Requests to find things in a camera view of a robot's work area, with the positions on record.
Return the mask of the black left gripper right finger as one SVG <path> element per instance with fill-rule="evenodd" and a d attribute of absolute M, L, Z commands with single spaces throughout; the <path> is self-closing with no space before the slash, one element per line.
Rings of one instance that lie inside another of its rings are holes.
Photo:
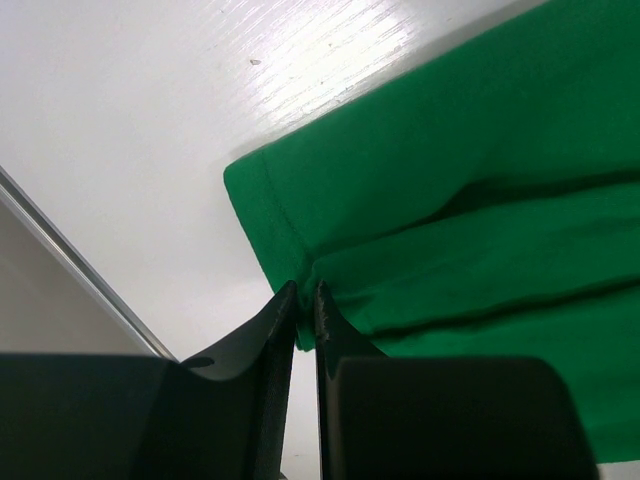
<path fill-rule="evenodd" d="M 314 299 L 326 479 L 596 479 L 566 384 L 518 356 L 384 354 Z"/>

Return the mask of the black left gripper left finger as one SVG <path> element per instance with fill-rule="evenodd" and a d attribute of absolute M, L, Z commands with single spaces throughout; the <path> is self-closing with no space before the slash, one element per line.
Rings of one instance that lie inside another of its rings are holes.
<path fill-rule="evenodd" d="M 230 334 L 176 362 L 5 354 L 5 479 L 276 479 L 297 288 L 286 283 Z"/>

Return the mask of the green t shirt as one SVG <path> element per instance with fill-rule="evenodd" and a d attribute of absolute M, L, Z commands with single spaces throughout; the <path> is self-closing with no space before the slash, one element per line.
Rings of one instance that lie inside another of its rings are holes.
<path fill-rule="evenodd" d="M 391 356 L 541 358 L 639 456 L 639 5 L 549 1 L 229 165 L 273 288 Z"/>

